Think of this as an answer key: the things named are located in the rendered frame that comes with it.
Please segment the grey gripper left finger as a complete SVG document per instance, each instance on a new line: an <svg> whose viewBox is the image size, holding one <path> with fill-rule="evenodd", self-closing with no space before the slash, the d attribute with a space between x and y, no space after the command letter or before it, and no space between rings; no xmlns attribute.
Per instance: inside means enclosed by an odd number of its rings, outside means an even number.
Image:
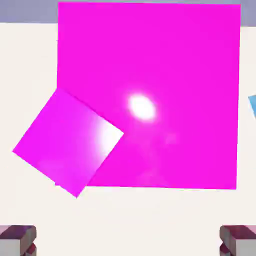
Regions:
<svg viewBox="0 0 256 256"><path fill-rule="evenodd" d="M0 256L37 256L34 225L0 225Z"/></svg>

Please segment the large magenta box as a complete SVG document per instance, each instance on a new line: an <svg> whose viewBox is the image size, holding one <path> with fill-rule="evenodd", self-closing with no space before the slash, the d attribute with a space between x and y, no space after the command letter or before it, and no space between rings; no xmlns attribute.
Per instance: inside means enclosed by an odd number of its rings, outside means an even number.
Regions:
<svg viewBox="0 0 256 256"><path fill-rule="evenodd" d="M123 132L91 186L237 187L238 4L58 4L57 86Z"/></svg>

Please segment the small light blue cube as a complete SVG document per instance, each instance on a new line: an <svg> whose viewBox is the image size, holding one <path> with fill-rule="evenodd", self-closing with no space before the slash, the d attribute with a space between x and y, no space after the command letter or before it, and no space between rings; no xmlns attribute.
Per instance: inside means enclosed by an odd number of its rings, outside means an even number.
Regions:
<svg viewBox="0 0 256 256"><path fill-rule="evenodd" d="M253 111L253 115L256 118L256 95L251 95L248 97L251 109Z"/></svg>

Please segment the small magenta cube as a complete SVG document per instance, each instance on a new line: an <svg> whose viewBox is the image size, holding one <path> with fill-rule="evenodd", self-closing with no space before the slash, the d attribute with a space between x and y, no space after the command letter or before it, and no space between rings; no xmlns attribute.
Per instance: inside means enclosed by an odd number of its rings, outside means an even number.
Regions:
<svg viewBox="0 0 256 256"><path fill-rule="evenodd" d="M78 197L123 132L56 89L13 152Z"/></svg>

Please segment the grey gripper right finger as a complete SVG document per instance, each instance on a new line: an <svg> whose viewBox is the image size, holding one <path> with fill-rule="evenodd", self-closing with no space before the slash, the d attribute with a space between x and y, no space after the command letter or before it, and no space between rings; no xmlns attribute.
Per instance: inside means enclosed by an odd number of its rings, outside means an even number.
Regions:
<svg viewBox="0 0 256 256"><path fill-rule="evenodd" d="M219 256L256 256L256 225L222 225Z"/></svg>

